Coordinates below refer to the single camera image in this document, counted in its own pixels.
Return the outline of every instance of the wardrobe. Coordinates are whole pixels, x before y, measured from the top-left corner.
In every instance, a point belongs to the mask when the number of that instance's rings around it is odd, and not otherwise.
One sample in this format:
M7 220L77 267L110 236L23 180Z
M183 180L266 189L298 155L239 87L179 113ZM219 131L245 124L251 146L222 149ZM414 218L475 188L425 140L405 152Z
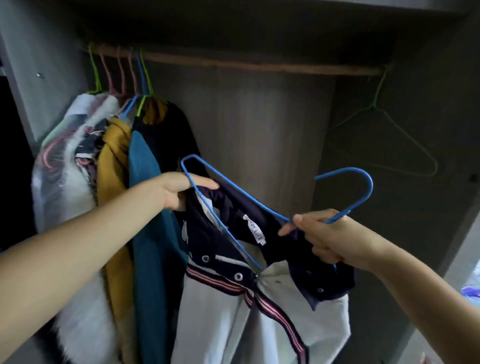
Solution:
M287 216L342 210L363 180L313 177L362 168L374 190L351 216L443 275L480 210L480 9L475 1L411 3L2 0L0 57L34 155L75 96L94 88L89 42L243 65L386 67L377 105L438 162L432 176L431 158L381 112L329 131L372 103L381 74L145 61L156 95L186 114L202 157L241 188ZM117 60L106 58L118 83ZM6 137L15 155L20 146ZM480 249L471 255L465 266ZM413 331L364 272L350 320L336 363L396 363Z

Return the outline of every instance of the fingernail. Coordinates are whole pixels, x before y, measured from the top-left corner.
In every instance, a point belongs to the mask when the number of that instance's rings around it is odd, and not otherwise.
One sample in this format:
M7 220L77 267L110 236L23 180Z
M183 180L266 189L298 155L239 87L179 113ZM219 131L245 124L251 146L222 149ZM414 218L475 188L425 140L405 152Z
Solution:
M293 215L293 222L295 222L295 224L301 224L302 220L303 220L302 215L300 214Z

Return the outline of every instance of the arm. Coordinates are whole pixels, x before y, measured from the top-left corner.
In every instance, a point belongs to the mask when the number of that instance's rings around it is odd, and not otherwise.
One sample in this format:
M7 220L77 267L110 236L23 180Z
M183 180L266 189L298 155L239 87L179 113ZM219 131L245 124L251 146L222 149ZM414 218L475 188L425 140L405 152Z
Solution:
M349 217L321 221L337 211L295 215L280 235L298 227L323 261L343 261L375 274L445 364L480 358L480 310L417 258Z
M194 177L197 185L218 185ZM181 209L185 175L164 173L0 255L0 363L50 320L163 208Z

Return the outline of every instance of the hand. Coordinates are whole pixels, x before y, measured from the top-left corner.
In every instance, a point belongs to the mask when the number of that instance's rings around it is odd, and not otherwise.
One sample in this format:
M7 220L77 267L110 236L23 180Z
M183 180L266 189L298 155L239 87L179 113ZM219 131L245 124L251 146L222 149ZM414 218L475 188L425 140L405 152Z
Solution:
M216 190L220 186L214 180L206 177L200 177L196 174L190 174L197 186L206 187L210 190ZM185 194L182 192L192 187L185 173L166 172L154 178L159 183L163 195L163 208L169 208L177 211L185 211Z
M322 222L337 213L338 211L330 209L295 215L293 224L286 224L278 234L283 236L299 228L312 243L312 252L324 262L344 262L372 271L375 263L393 244L348 216L332 224Z

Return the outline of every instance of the closet rod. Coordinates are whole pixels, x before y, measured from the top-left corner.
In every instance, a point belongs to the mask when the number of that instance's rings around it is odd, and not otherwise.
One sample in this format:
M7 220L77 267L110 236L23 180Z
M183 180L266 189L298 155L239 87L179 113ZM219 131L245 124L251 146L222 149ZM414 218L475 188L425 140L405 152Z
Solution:
M102 45L93 47L95 54L102 53L104 56L116 57L117 49L112 46ZM120 50L120 57L127 58L130 51ZM240 61L221 61L212 58L181 56L176 54L167 54L159 52L143 52L145 60L158 63L176 64L192 67L220 67L233 68L245 71L260 72L286 72L286 73L304 73L304 74L327 74L342 76L381 76L384 73L382 66L348 66L348 65L330 65L330 64L276 64L262 62L240 62Z

